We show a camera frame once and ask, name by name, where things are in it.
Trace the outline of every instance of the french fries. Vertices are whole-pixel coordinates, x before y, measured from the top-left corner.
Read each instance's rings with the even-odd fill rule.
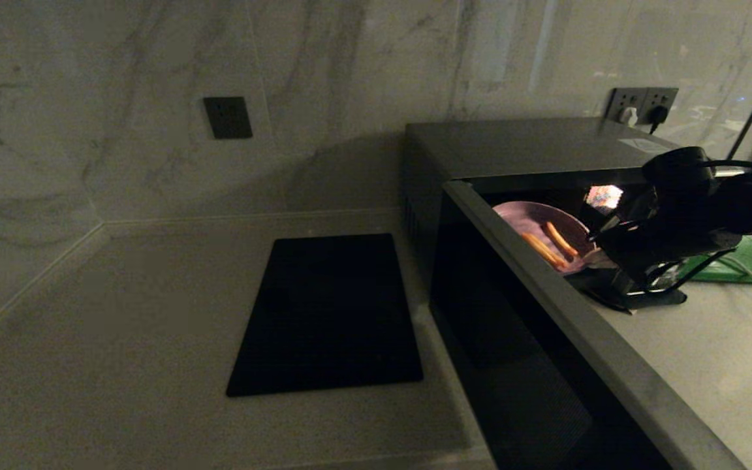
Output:
[[[567,262],[561,256],[553,253],[547,245],[541,243],[538,237],[535,237],[532,233],[522,233],[522,238],[524,238],[526,243],[530,243],[530,246],[541,255],[541,258],[545,259],[546,262],[549,262],[557,270],[564,270],[567,267]]]
[[[574,249],[569,243],[567,243],[567,240],[561,237],[561,233],[559,233],[558,230],[556,230],[556,226],[553,225],[552,222],[548,222],[546,224],[547,228],[547,235],[550,235],[550,239],[553,241],[553,243],[556,244],[556,246],[559,247],[562,252],[567,253],[573,258],[576,258],[579,256],[579,252]]]

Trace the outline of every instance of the marble backsplash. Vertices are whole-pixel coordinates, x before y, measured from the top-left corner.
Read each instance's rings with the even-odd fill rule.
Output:
[[[0,0],[0,306],[99,220],[395,206],[408,122],[602,115],[725,157],[750,0]],[[204,96],[247,99],[213,140]]]

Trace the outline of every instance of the label sticker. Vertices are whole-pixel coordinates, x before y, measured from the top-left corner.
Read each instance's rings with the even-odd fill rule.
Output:
[[[646,139],[618,139],[618,140],[619,142],[623,142],[627,146],[632,146],[638,149],[639,151],[644,151],[652,155],[660,155],[662,153],[666,153],[671,150],[664,146],[661,146],[658,143],[655,143],[655,142],[652,142],[651,140],[646,140]]]

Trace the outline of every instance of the wall socket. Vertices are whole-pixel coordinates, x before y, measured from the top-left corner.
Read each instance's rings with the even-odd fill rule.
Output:
[[[615,88],[611,101],[608,102],[608,109],[605,110],[605,119],[620,122],[620,115],[628,107],[638,109],[639,117],[640,106],[644,103],[647,90],[646,88]]]
[[[205,98],[202,102],[205,104],[214,139],[250,139],[253,136],[245,98]]]
[[[656,106],[672,109],[677,94],[677,88],[648,88],[642,106],[638,107],[638,124],[651,124],[651,110]]]
[[[672,108],[677,88],[615,88],[605,111],[605,118],[619,122],[627,107],[638,110],[638,125],[651,124],[651,110],[656,106]]]

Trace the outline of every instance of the black cutting board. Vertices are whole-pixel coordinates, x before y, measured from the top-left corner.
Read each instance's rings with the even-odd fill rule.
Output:
[[[227,396],[422,379],[390,234],[275,241]]]

